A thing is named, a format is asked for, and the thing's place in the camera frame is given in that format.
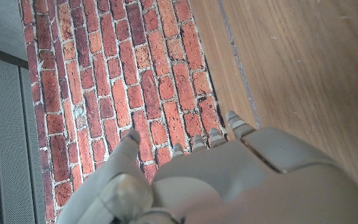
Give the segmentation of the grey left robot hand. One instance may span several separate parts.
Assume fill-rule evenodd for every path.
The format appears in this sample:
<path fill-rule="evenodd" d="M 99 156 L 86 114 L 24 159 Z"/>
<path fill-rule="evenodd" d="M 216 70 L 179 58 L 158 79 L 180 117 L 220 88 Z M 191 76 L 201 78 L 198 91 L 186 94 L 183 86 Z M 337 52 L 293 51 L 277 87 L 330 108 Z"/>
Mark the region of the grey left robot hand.
<path fill-rule="evenodd" d="M 358 185 L 329 156 L 275 128 L 254 129 L 235 112 L 235 139 L 217 129 L 148 181 L 135 164 L 131 129 L 64 205 L 59 223 L 358 223 Z"/>

